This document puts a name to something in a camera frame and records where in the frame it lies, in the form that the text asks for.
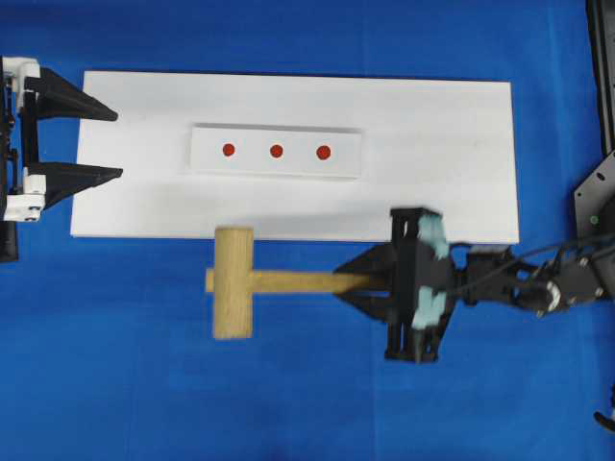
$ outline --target wooden handle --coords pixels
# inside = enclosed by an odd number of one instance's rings
[[[206,290],[215,292],[213,269],[208,269]],[[345,293],[356,290],[386,290],[386,282],[356,274],[326,272],[253,272],[248,281],[252,293]]]

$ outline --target blue surface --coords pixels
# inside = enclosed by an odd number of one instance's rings
[[[511,81],[522,244],[573,236],[601,159],[583,0],[3,2],[0,53],[88,69]],[[73,161],[78,123],[41,124]],[[207,213],[207,204],[203,211]],[[258,297],[216,343],[210,241],[73,239],[70,202],[0,267],[0,460],[606,460],[611,304],[538,321],[457,308],[432,366],[385,362],[385,327],[330,296]],[[330,270],[365,245],[256,245]]]

